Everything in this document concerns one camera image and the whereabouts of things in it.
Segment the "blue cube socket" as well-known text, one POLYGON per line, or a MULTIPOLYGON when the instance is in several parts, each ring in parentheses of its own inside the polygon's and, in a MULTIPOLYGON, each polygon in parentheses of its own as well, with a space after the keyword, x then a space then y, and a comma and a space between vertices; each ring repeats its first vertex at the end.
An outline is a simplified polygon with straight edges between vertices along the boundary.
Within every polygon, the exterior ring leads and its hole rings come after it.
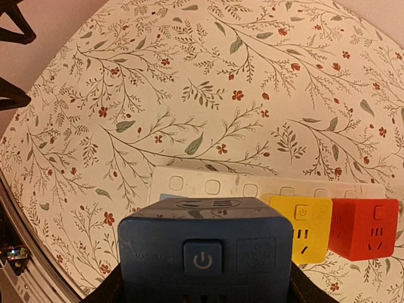
POLYGON ((257 198, 169 198, 121 220, 127 302, 286 302, 292 224, 257 198))

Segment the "red cube socket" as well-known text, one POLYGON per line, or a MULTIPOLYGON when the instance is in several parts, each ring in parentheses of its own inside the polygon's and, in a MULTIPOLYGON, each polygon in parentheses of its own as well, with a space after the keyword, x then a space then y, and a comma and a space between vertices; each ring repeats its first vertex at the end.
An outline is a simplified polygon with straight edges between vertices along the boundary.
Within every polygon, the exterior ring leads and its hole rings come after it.
POLYGON ((398 227, 397 199, 333 199, 328 249, 349 260, 390 257, 398 227))

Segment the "white multicolour power strip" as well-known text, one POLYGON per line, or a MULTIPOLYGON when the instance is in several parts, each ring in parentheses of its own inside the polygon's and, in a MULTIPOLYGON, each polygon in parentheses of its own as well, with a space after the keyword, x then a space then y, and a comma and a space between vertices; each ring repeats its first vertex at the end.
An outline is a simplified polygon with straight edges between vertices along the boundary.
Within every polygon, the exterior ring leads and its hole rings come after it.
POLYGON ((333 199, 388 199, 375 184, 308 181, 263 175, 156 167, 148 190, 145 216, 178 223, 202 238, 243 229, 293 229, 261 195, 333 199))

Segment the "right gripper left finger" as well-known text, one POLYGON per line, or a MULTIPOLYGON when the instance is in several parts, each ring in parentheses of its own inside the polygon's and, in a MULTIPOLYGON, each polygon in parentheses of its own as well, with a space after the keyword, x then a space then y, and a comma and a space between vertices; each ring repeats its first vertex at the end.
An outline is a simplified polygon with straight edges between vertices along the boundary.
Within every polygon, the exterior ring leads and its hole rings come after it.
POLYGON ((119 263, 108 277, 81 303, 124 303, 125 291, 122 279, 121 264, 119 263))

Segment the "yellow cube socket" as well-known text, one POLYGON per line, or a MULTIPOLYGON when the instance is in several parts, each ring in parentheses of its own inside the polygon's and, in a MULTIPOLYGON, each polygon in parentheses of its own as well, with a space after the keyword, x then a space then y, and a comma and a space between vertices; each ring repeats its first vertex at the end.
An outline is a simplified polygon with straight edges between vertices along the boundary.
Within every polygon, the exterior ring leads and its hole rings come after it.
POLYGON ((263 194, 260 200, 292 224, 292 261, 295 264, 316 264, 326 259, 333 208, 331 199, 263 194))

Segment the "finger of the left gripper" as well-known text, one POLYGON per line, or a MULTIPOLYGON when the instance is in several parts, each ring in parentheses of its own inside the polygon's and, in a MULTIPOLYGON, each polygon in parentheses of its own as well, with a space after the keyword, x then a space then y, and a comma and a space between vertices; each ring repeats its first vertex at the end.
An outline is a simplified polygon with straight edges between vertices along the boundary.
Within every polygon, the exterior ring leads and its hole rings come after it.
POLYGON ((26 107, 31 98, 20 88, 1 78, 0 83, 1 110, 26 107))
POLYGON ((22 15, 18 4, 21 1, 1 0, 1 15, 7 14, 21 33, 1 28, 1 41, 11 43, 32 43, 36 34, 22 15))

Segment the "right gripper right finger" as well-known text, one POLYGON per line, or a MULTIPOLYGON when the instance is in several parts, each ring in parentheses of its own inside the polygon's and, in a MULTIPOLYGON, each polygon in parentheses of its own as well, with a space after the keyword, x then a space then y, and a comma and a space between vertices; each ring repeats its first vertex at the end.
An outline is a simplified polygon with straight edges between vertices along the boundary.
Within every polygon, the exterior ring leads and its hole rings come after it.
POLYGON ((337 300, 316 286, 295 263, 292 263, 290 270, 288 302, 338 303, 337 300))

